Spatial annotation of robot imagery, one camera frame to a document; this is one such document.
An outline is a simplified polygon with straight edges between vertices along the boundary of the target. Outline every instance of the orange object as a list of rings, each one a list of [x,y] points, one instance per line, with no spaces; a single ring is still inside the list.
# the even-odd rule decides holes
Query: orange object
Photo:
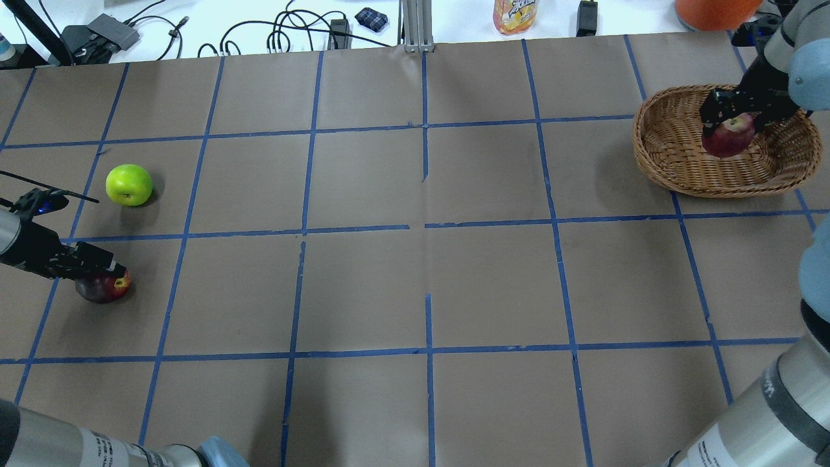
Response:
[[[539,0],[496,0],[493,6],[493,24],[509,36],[527,31],[536,19]]]
[[[675,0],[677,16],[698,31],[737,29],[763,0]]]

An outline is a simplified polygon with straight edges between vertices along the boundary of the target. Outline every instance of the metal post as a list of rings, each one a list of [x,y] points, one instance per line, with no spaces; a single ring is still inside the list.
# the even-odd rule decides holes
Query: metal post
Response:
[[[69,51],[66,50],[66,46],[61,42],[61,39],[37,16],[37,13],[29,7],[25,0],[2,0],[2,2],[37,37],[37,40],[49,49],[49,52],[62,66],[72,64]]]
[[[403,48],[432,52],[432,0],[403,0]]]

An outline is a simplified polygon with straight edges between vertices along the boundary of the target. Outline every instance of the label on robot arm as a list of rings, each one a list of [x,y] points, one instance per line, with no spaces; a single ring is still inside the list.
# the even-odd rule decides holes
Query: label on robot arm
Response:
[[[129,467],[129,454],[124,441],[111,440],[109,436],[83,428],[79,430],[84,440],[80,467]]]
[[[714,424],[688,453],[689,467],[739,467],[720,438],[718,424]]]

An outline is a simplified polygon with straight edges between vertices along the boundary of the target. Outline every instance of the black pole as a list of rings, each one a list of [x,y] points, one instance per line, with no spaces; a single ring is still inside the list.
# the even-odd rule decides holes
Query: black pole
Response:
[[[72,64],[69,52],[61,39],[37,16],[34,10],[26,4],[26,0],[2,0],[9,11],[17,17],[26,28],[37,37],[37,40],[49,49],[49,52],[60,62],[62,66]]]

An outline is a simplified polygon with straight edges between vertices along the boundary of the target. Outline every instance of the metal bracket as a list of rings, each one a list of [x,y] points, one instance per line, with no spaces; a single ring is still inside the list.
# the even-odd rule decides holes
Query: metal bracket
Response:
[[[432,0],[403,0],[403,50],[432,52]]]

